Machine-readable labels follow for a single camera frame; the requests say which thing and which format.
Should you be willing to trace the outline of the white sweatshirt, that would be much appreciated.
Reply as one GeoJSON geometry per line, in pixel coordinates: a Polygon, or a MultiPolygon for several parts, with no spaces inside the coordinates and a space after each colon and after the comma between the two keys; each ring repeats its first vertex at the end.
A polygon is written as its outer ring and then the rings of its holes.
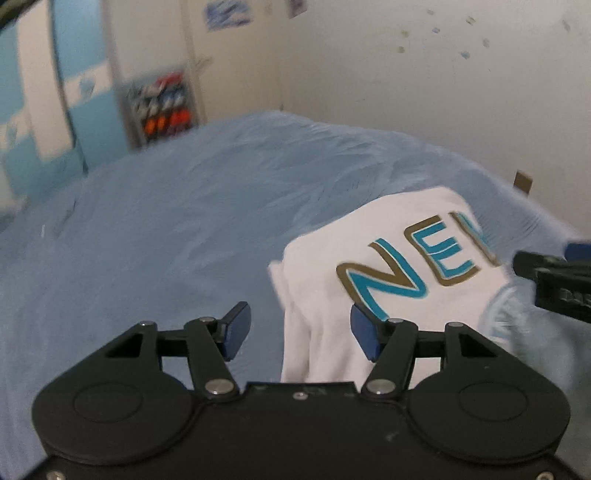
{"type": "Polygon", "coordinates": [[[363,384],[373,365],[353,336],[355,304],[422,330],[478,330],[509,282],[468,204],[445,187],[367,203],[291,241],[269,272],[284,311],[285,383],[363,384]]]}

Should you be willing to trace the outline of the cream bedroom door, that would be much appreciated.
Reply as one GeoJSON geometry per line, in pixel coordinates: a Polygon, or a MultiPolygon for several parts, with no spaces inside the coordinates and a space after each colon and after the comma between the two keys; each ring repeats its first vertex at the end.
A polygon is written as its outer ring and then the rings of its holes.
{"type": "Polygon", "coordinates": [[[272,1],[247,1],[252,23],[208,31],[204,7],[182,1],[181,24],[191,81],[204,123],[260,110],[280,110],[276,18],[272,1]]]}

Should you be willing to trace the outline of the blue textured bedspread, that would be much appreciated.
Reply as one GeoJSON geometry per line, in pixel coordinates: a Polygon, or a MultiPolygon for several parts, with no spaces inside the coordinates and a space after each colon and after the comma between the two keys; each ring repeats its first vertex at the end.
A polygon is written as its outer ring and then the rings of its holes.
{"type": "Polygon", "coordinates": [[[412,136],[267,111],[104,165],[1,221],[1,475],[44,456],[31,422],[51,380],[141,320],[172,330],[238,301],[239,383],[276,382],[283,309],[267,272],[290,241],[389,194],[447,187],[492,250],[559,255],[582,238],[476,163],[412,136]]]}

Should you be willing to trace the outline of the shoe rack with shoes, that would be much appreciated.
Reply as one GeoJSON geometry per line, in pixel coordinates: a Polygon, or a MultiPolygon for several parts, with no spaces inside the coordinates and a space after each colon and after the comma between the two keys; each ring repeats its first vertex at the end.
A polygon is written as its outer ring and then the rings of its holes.
{"type": "Polygon", "coordinates": [[[137,77],[123,86],[122,93],[139,148],[170,140],[200,124],[184,67],[137,77]]]}

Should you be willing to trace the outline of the blue white wardrobe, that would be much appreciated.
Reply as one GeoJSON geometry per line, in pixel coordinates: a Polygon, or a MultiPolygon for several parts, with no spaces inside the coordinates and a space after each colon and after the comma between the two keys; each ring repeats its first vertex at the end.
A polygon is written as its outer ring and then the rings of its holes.
{"type": "Polygon", "coordinates": [[[125,156],[102,1],[1,6],[1,207],[125,156]]]}

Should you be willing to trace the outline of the blue poster on door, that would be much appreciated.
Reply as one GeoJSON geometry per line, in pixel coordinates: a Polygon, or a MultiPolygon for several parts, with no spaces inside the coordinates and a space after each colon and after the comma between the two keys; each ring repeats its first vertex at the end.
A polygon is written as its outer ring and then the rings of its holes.
{"type": "Polygon", "coordinates": [[[252,23],[252,9],[246,1],[211,1],[204,7],[204,20],[208,31],[238,28],[252,23]]]}

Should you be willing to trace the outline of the brown wall socket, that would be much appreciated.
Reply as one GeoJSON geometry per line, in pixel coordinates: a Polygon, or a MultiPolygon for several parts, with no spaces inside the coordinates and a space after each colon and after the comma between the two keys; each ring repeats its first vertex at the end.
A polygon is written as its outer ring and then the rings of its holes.
{"type": "Polygon", "coordinates": [[[514,177],[513,187],[523,193],[526,196],[529,196],[533,186],[533,178],[521,171],[518,170],[514,177]]]}

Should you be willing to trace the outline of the butterfly wall stickers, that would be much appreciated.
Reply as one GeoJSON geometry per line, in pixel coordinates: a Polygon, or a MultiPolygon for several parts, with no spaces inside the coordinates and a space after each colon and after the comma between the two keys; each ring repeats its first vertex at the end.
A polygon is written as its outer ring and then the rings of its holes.
{"type": "Polygon", "coordinates": [[[480,51],[513,54],[542,50],[579,27],[567,1],[428,2],[400,17],[405,47],[451,51],[465,59],[480,51]]]}

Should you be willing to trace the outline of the anime poster on wall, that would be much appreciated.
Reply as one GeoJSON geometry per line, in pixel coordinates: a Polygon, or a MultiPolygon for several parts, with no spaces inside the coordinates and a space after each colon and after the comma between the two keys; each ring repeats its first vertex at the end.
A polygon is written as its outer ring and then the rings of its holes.
{"type": "Polygon", "coordinates": [[[287,16],[290,19],[308,11],[308,0],[287,0],[287,16]]]}

